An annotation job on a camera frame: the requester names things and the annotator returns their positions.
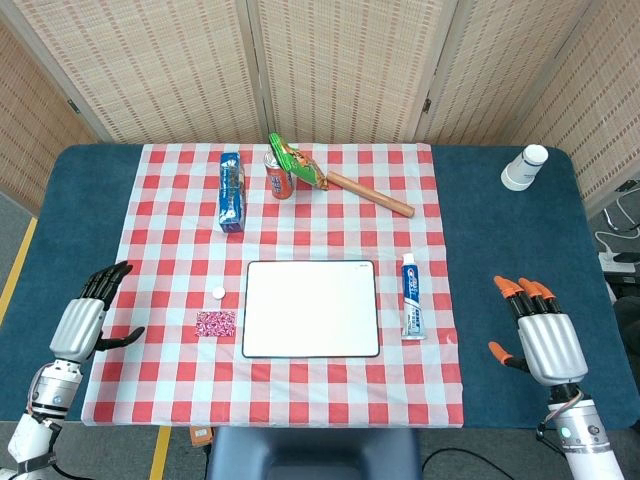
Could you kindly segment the orange-tipped silver right robot hand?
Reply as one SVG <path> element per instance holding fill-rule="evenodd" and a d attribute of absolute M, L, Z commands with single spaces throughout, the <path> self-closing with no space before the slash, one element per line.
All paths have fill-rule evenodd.
<path fill-rule="evenodd" d="M 580 382 L 588 366 L 574 325 L 556 295 L 526 278 L 514 282 L 496 275 L 493 281 L 512 310 L 524 353 L 522 358 L 516 357 L 491 341 L 488 348 L 493 357 L 546 387 Z"/>

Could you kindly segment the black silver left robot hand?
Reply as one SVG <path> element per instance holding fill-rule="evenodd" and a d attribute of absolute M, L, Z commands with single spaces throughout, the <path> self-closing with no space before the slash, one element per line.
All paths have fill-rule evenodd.
<path fill-rule="evenodd" d="M 106 313 L 132 268 L 127 261 L 121 261 L 88 278 L 80 295 L 65 308 L 51 340 L 49 348 L 56 359 L 81 364 L 95 351 L 124 348 L 142 336 L 144 327 L 137 327 L 126 337 L 105 338 L 103 335 Z"/>

